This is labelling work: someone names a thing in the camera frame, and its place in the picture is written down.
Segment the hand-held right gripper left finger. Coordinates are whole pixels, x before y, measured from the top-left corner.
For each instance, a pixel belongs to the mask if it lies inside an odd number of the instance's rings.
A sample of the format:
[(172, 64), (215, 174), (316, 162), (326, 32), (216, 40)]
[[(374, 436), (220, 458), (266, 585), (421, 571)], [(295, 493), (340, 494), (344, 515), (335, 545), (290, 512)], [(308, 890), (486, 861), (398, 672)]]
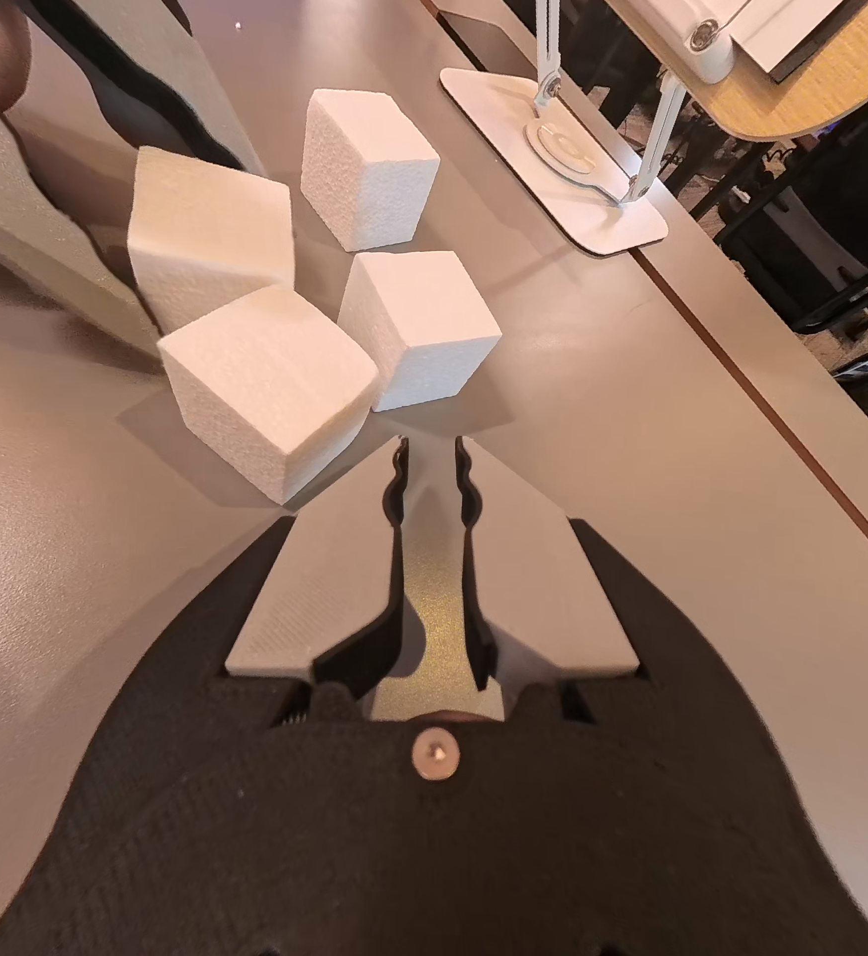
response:
[(402, 651), (409, 441), (393, 437), (296, 514), (226, 661), (234, 677), (336, 683), (356, 700)]

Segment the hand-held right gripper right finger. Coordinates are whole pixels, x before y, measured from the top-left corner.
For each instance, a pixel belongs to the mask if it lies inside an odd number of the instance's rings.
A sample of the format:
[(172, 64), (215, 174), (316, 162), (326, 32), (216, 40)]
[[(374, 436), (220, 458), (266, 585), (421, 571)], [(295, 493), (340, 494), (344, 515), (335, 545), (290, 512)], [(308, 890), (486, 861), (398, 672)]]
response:
[(470, 437), (456, 439), (456, 477), (477, 689), (633, 674), (639, 659), (567, 514)]

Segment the white hard foam cube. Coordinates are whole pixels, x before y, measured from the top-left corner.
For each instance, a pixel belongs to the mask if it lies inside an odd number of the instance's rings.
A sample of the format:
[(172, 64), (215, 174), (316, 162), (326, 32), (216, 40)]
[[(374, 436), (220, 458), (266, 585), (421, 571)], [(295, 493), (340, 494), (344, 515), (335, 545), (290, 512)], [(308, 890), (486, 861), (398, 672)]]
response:
[(290, 189), (142, 146), (127, 248), (137, 289), (164, 335), (260, 289), (293, 290)]
[(502, 335), (451, 250), (357, 253), (337, 324), (378, 368), (374, 412), (457, 395)]
[(184, 424), (279, 505), (353, 441), (379, 392), (379, 370), (356, 341), (275, 285), (157, 347)]
[(346, 252), (411, 241), (440, 156), (388, 94), (316, 89), (301, 192)]

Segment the person's left hand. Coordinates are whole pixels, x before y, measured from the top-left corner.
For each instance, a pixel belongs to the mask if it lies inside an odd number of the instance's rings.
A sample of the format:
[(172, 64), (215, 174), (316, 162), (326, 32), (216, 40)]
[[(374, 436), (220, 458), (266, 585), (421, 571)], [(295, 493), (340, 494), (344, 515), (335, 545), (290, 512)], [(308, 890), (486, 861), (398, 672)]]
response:
[(0, 114), (21, 99), (31, 63), (29, 21), (16, 2), (0, 1)]

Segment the white wooden document stand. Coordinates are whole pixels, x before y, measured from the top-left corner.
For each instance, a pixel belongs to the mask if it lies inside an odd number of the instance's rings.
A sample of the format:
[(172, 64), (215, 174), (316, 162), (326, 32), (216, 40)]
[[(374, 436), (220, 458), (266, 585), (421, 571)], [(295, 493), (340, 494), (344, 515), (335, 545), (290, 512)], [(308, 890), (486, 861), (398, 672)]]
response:
[(639, 166), (616, 160), (559, 98), (559, 2), (537, 2), (536, 78), (445, 68), (440, 85), (561, 231), (609, 256), (668, 234), (648, 195), (686, 95), (727, 133), (772, 141), (844, 120), (868, 102), (868, 4), (776, 83), (726, 31), (744, 2), (611, 2), (665, 72)]

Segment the black office chair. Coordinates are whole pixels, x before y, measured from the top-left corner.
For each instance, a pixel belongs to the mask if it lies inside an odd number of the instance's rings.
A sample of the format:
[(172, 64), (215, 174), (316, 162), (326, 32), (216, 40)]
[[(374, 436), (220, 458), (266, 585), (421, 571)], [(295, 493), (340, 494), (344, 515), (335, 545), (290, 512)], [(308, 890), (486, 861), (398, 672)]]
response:
[(786, 165), (792, 178), (736, 229), (724, 253), (789, 328), (811, 334), (868, 308), (868, 103)]

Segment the printed instruction sheet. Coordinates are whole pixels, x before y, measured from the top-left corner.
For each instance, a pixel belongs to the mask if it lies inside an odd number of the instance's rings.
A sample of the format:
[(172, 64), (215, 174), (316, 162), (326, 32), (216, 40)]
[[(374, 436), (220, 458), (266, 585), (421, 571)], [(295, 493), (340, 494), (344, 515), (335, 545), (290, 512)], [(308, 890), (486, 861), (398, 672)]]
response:
[(776, 83), (821, 51), (867, 1), (744, 2), (726, 31)]

